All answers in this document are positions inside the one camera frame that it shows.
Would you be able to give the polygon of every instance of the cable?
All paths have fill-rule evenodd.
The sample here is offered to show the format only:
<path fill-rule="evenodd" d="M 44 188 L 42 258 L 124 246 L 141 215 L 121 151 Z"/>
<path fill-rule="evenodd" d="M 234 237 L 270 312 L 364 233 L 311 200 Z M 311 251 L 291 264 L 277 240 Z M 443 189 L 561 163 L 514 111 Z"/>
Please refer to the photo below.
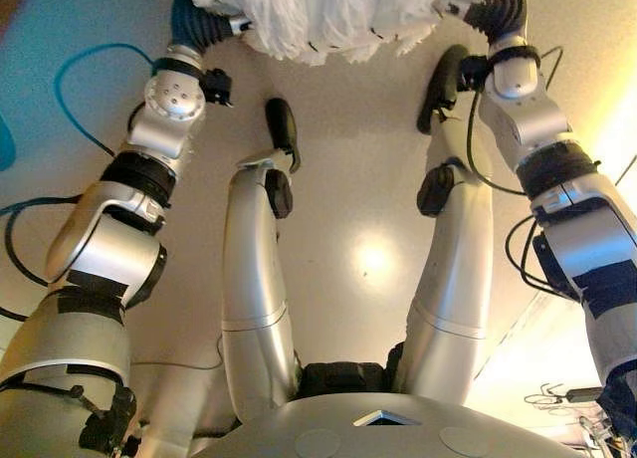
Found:
<path fill-rule="evenodd" d="M 471 110 L 469 111 L 469 122 L 467 124 L 467 159 L 469 160 L 469 167 L 471 168 L 472 172 L 476 176 L 478 176 L 478 179 L 480 179 L 482 182 L 484 182 L 488 186 L 491 186 L 494 189 L 497 189 L 502 192 L 508 192 L 509 194 L 514 194 L 516 196 L 527 196 L 522 191 L 509 189 L 505 186 L 501 186 L 500 184 L 496 184 L 495 182 L 492 182 L 490 179 L 485 177 L 476 167 L 476 163 L 474 162 L 474 154 L 472 151 L 472 140 L 473 140 L 473 133 L 474 133 L 474 117 L 476 115 L 476 108 L 478 107 L 479 99 L 480 99 L 480 91 L 476 91 L 474 94 L 474 99 L 471 102 Z"/>
<path fill-rule="evenodd" d="M 530 274 L 527 273 L 527 257 L 529 256 L 529 248 L 531 247 L 531 241 L 532 241 L 533 233 L 535 232 L 536 227 L 537 227 L 537 221 L 534 221 L 533 224 L 531 225 L 531 228 L 529 229 L 529 234 L 527 235 L 527 241 L 525 242 L 525 248 L 523 249 L 523 252 L 522 252 L 522 259 L 520 261 L 520 267 L 522 270 L 520 271 L 520 276 L 522 277 L 522 280 L 525 284 L 527 284 L 530 287 L 533 287 L 534 289 L 537 289 L 538 291 L 546 292 L 548 294 L 553 294 L 554 296 L 570 299 L 570 297 L 565 296 L 564 294 L 556 291 L 554 288 L 549 289 L 546 287 L 538 286 L 536 284 L 533 284 L 531 280 L 529 279 Z"/>
<path fill-rule="evenodd" d="M 131 50 L 131 51 L 137 53 L 149 65 L 152 66 L 152 60 L 150 59 L 150 57 L 148 57 L 148 55 L 146 55 L 141 49 L 135 47 L 134 45 L 130 45 L 128 43 L 106 43 L 106 44 L 103 44 L 103 45 L 96 45 L 96 46 L 88 48 L 86 50 L 82 50 L 81 52 L 79 52 L 79 53 L 73 55 L 72 57 L 70 57 L 66 62 L 64 62 L 62 64 L 62 66 L 60 67 L 60 69 L 58 70 L 58 72 L 56 73 L 56 75 L 55 75 L 55 77 L 53 79 L 54 95 L 55 95 L 56 101 L 58 102 L 58 105 L 62 109 L 62 112 L 64 113 L 64 115 L 67 117 L 67 119 L 71 122 L 71 124 L 75 127 L 75 129 L 77 131 L 79 131 L 86 139 L 88 139 L 90 142 L 92 142 L 93 144 L 95 144 L 96 146 L 101 148 L 104 152 L 106 152 L 106 154 L 108 154 L 110 156 L 115 156 L 114 151 L 112 149 L 110 149 L 108 146 L 104 145 L 95 136 L 90 134 L 80 124 L 80 122 L 74 117 L 74 115 L 69 110 L 69 107 L 67 106 L 66 102 L 64 101 L 64 98 L 63 98 L 63 95 L 62 95 L 62 79 L 64 78 L 64 75 L 67 73 L 69 68 L 72 65 L 74 65 L 76 62 L 78 62 L 79 60 L 81 60 L 83 58 L 86 58 L 86 57 L 89 57 L 91 55 L 94 55 L 96 53 L 103 52 L 105 50 L 112 50 L 112 49 L 118 49 L 118 48 L 125 49 L 125 50 Z"/>
<path fill-rule="evenodd" d="M 7 255 L 9 256 L 11 263 L 18 269 L 18 271 L 20 271 L 24 276 L 26 276 L 29 280 L 35 282 L 36 284 L 44 287 L 48 286 L 47 282 L 44 279 L 41 279 L 40 277 L 35 275 L 22 263 L 15 252 L 15 247 L 13 244 L 13 229 L 18 216 L 28 207 L 41 206 L 46 204 L 75 204 L 80 200 L 80 197 L 82 196 L 77 195 L 70 197 L 36 197 L 34 199 L 11 204 L 10 206 L 6 206 L 0 209 L 0 217 L 6 214 L 11 214 L 4 231 L 4 246 L 7 251 Z M 11 312 L 2 307 L 0 307 L 0 316 L 18 322 L 25 322 L 28 319 L 27 316 Z"/>
<path fill-rule="evenodd" d="M 165 366 L 178 366 L 181 368 L 188 368 L 188 369 L 192 369 L 192 370 L 204 370 L 204 371 L 210 371 L 210 370 L 214 370 L 219 368 L 221 365 L 223 365 L 223 353 L 221 352 L 221 348 L 219 347 L 219 344 L 221 343 L 221 338 L 223 336 L 221 334 L 219 334 L 219 337 L 217 338 L 217 353 L 219 354 L 219 362 L 215 363 L 214 365 L 190 365 L 188 363 L 178 363 L 175 361 L 134 361 L 130 364 L 130 366 L 138 366 L 138 365 L 165 365 Z"/>
<path fill-rule="evenodd" d="M 137 113 L 139 113 L 139 110 L 141 110 L 145 105 L 146 102 L 139 103 L 135 108 L 132 109 L 132 112 L 130 112 L 130 114 L 128 115 L 128 121 L 126 122 L 126 131 L 128 131 L 128 133 L 132 131 L 132 121 L 137 116 Z"/>
<path fill-rule="evenodd" d="M 509 262 L 511 262 L 511 264 L 518 270 L 518 272 L 522 272 L 523 269 L 522 267 L 520 267 L 516 259 L 514 259 L 513 254 L 511 253 L 511 241 L 514 235 L 516 234 L 516 232 L 518 231 L 518 229 L 520 229 L 523 225 L 525 225 L 527 222 L 529 222 L 532 219 L 533 219 L 533 215 L 531 214 L 525 217 L 522 221 L 518 222 L 514 227 L 511 228 L 511 230 L 509 231 L 509 234 L 507 234 L 507 239 L 505 239 L 505 254 L 507 255 L 507 259 L 509 259 Z M 532 274 L 527 273 L 527 277 L 541 284 L 544 284 L 545 286 L 550 286 L 550 284 L 547 281 L 544 281 L 538 277 L 535 277 Z"/>
<path fill-rule="evenodd" d="M 550 74 L 548 75 L 548 80 L 546 80 L 546 89 L 548 90 L 548 87 L 550 87 L 550 84 L 553 81 L 553 77 L 555 76 L 555 73 L 557 72 L 557 67 L 559 67 L 559 63 L 561 62 L 561 57 L 564 56 L 564 47 L 562 47 L 561 45 L 557 45 L 556 47 L 551 48 L 550 50 L 548 50 L 547 52 L 544 52 L 543 54 L 540 55 L 540 58 L 546 58 L 548 55 L 551 55 L 555 52 L 559 52 L 557 54 L 557 60 L 555 60 L 555 63 L 553 65 L 553 68 L 550 70 Z"/>
<path fill-rule="evenodd" d="M 630 171 L 630 168 L 633 167 L 635 161 L 637 160 L 637 154 L 633 156 L 628 165 L 624 168 L 623 172 L 619 175 L 619 178 L 615 181 L 615 186 L 618 186 L 624 176 Z"/>
<path fill-rule="evenodd" d="M 23 276 L 42 287 L 47 287 L 49 283 L 31 272 L 27 268 L 27 266 L 25 266 L 18 258 L 15 248 L 13 247 L 13 226 L 15 225 L 16 219 L 18 219 L 18 216 L 22 211 L 24 211 L 24 209 L 16 209 L 11 213 L 11 216 L 9 216 L 9 220 L 7 221 L 7 225 L 4 229 L 4 247 L 7 251 L 9 259 L 11 260 L 11 263 L 16 267 L 16 269 L 18 269 L 18 271 L 22 273 Z"/>

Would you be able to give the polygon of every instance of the black strap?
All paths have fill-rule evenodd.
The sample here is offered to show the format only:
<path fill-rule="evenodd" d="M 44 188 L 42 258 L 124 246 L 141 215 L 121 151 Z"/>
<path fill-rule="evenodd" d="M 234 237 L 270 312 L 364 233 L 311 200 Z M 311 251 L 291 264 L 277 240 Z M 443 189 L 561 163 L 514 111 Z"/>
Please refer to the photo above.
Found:
<path fill-rule="evenodd" d="M 197 67 L 193 67 L 189 63 L 175 60 L 174 58 L 160 58 L 152 64 L 152 75 L 155 76 L 159 70 L 170 70 L 172 72 L 183 73 L 196 78 L 197 81 L 203 80 L 203 73 Z"/>
<path fill-rule="evenodd" d="M 536 47 L 532 47 L 530 45 L 520 46 L 520 47 L 509 47 L 500 50 L 493 57 L 488 60 L 488 71 L 491 72 L 495 65 L 500 62 L 505 62 L 506 60 L 510 60 L 511 58 L 533 58 L 535 60 L 535 64 L 539 68 L 541 64 L 541 59 L 539 57 L 539 53 L 537 52 Z"/>

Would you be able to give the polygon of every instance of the black cable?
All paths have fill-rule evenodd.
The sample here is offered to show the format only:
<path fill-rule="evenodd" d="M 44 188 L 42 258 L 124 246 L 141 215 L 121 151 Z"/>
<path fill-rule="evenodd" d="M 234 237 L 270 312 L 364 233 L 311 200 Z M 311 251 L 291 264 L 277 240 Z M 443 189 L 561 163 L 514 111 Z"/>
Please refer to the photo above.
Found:
<path fill-rule="evenodd" d="M 522 267 L 520 267 L 520 264 L 518 264 L 518 262 L 516 261 L 516 259 L 514 258 L 512 252 L 511 252 L 511 241 L 514 237 L 514 235 L 516 234 L 516 232 L 518 232 L 518 229 L 520 229 L 523 225 L 525 225 L 527 222 L 529 222 L 530 220 L 533 219 L 533 215 L 529 215 L 527 217 L 525 217 L 522 221 L 518 222 L 514 227 L 511 228 L 511 230 L 509 231 L 509 234 L 507 234 L 507 239 L 505 239 L 505 254 L 507 255 L 507 259 L 509 259 L 509 262 L 511 262 L 511 264 L 518 270 L 518 272 L 522 272 L 523 269 Z M 532 274 L 527 273 L 527 277 L 529 279 L 532 279 L 534 281 L 537 281 L 540 284 L 543 284 L 545 286 L 549 286 L 550 284 L 543 280 L 540 279 Z"/>
<path fill-rule="evenodd" d="M 16 219 L 18 219 L 18 216 L 22 211 L 24 211 L 24 209 L 16 209 L 11 213 L 11 216 L 9 216 L 9 220 L 7 221 L 7 225 L 4 229 L 4 248 L 7 251 L 7 255 L 9 256 L 11 263 L 16 267 L 16 269 L 18 269 L 18 271 L 20 271 L 23 276 L 42 287 L 47 287 L 49 283 L 44 279 L 36 276 L 27 268 L 27 266 L 23 264 L 23 262 L 16 255 L 16 251 L 13 246 L 13 227 L 15 226 Z"/>
<path fill-rule="evenodd" d="M 137 116 L 137 113 L 139 113 L 139 110 L 141 110 L 145 105 L 146 102 L 139 103 L 139 105 L 133 108 L 132 112 L 128 115 L 128 121 L 126 122 L 126 131 L 128 131 L 128 133 L 132 131 L 132 121 Z"/>
<path fill-rule="evenodd" d="M 13 229 L 18 219 L 18 216 L 22 211 L 24 211 L 28 207 L 32 206 L 41 206 L 47 204 L 75 204 L 80 200 L 81 195 L 70 196 L 70 197 L 36 197 L 33 199 L 29 199 L 27 201 L 18 202 L 15 204 L 11 204 L 10 206 L 3 207 L 0 209 L 0 217 L 11 214 L 9 216 L 9 220 L 7 221 L 7 225 L 4 230 L 4 246 L 7 251 L 7 255 L 11 260 L 11 263 L 20 271 L 25 277 L 29 280 L 35 282 L 40 286 L 47 287 L 48 283 L 31 272 L 18 258 L 15 247 L 13 244 Z M 17 314 L 15 312 L 11 312 L 7 309 L 0 307 L 0 316 L 6 317 L 7 319 L 12 319 L 18 322 L 25 322 L 28 317 L 23 316 L 22 314 Z"/>
<path fill-rule="evenodd" d="M 469 161 L 469 167 L 472 172 L 480 179 L 482 182 L 487 184 L 488 186 L 493 187 L 502 192 L 508 192 L 509 194 L 514 194 L 516 196 L 527 196 L 522 191 L 516 191 L 514 189 L 509 189 L 505 186 L 501 186 L 500 184 L 496 184 L 492 182 L 490 179 L 485 177 L 476 167 L 476 163 L 474 162 L 474 154 L 472 151 L 472 140 L 474 134 L 474 117 L 476 115 L 476 108 L 478 107 L 478 100 L 480 99 L 480 91 L 476 91 L 474 94 L 474 100 L 471 102 L 471 110 L 469 111 L 469 122 L 467 124 L 467 159 Z"/>
<path fill-rule="evenodd" d="M 223 353 L 221 352 L 221 339 L 222 339 L 222 335 L 220 334 L 219 337 L 217 338 L 217 342 L 216 342 L 216 346 L 217 346 L 217 353 L 219 354 L 219 361 L 217 363 L 215 363 L 214 365 L 190 365 L 188 363 L 178 363 L 175 361 L 151 361 L 151 360 L 144 360 L 144 361 L 134 361 L 130 364 L 130 366 L 138 366 L 138 365 L 165 365 L 165 366 L 177 366 L 180 368 L 188 368 L 191 370 L 204 370 L 204 371 L 210 371 L 210 370 L 214 370 L 219 368 L 221 365 L 223 365 L 224 361 L 223 361 Z"/>
<path fill-rule="evenodd" d="M 619 178 L 615 181 L 615 186 L 618 186 L 624 176 L 630 171 L 630 168 L 633 167 L 635 161 L 637 160 L 637 154 L 633 156 L 628 165 L 624 168 L 623 172 L 619 175 Z"/>
<path fill-rule="evenodd" d="M 550 84 L 553 81 L 553 77 L 555 76 L 555 73 L 557 72 L 557 67 L 559 67 L 559 63 L 561 62 L 561 57 L 564 56 L 564 47 L 562 47 L 561 45 L 557 45 L 556 47 L 551 48 L 550 50 L 548 50 L 547 52 L 544 52 L 540 58 L 546 58 L 548 55 L 551 55 L 554 52 L 559 52 L 557 54 L 557 60 L 555 60 L 555 64 L 553 65 L 553 68 L 550 70 L 550 74 L 548 75 L 548 80 L 546 80 L 546 89 L 548 90 L 548 87 L 550 87 Z"/>
<path fill-rule="evenodd" d="M 564 297 L 566 299 L 570 299 L 570 297 L 565 296 L 564 294 L 556 291 L 554 288 L 546 288 L 546 287 L 542 287 L 542 286 L 538 286 L 536 284 L 533 284 L 530 280 L 530 274 L 527 272 L 527 257 L 529 256 L 529 248 L 531 247 L 531 241 L 533 238 L 533 234 L 535 232 L 535 229 L 537 228 L 537 221 L 534 221 L 533 224 L 531 225 L 531 227 L 529 228 L 529 234 L 527 235 L 527 241 L 525 242 L 525 247 L 523 249 L 522 252 L 522 259 L 520 261 L 520 276 L 522 277 L 522 280 L 525 284 L 527 284 L 529 287 L 532 287 L 538 291 L 541 292 L 546 292 L 547 294 L 553 294 L 554 296 L 559 296 L 559 297 Z"/>

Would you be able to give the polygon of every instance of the black knob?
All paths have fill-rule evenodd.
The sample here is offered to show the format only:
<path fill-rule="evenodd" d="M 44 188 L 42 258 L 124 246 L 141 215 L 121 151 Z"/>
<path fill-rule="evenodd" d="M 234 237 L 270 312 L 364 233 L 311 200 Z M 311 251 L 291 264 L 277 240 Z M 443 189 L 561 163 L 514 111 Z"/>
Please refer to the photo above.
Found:
<path fill-rule="evenodd" d="M 451 167 L 442 166 L 431 169 L 422 181 L 416 205 L 423 216 L 436 217 L 447 203 L 447 198 L 454 187 L 454 171 Z"/>

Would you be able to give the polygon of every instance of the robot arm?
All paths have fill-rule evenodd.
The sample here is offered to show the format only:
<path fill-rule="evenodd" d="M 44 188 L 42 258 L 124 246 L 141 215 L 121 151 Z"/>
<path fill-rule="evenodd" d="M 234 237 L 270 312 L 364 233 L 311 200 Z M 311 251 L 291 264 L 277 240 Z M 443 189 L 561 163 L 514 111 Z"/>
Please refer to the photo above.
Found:
<path fill-rule="evenodd" d="M 206 101 L 228 103 L 230 79 L 219 70 L 204 72 L 202 55 L 245 24 L 175 0 L 173 39 L 154 64 L 145 106 L 53 242 L 46 262 L 49 294 L 0 363 L 6 456 L 121 451 L 135 413 L 123 313 L 145 300 L 161 275 L 166 250 L 154 235 Z"/>
<path fill-rule="evenodd" d="M 489 39 L 480 116 L 531 201 L 542 229 L 533 247 L 548 281 L 584 308 L 605 385 L 598 402 L 616 431 L 635 440 L 637 218 L 546 95 L 539 58 L 527 44 L 526 0 L 439 0 L 437 7 Z"/>

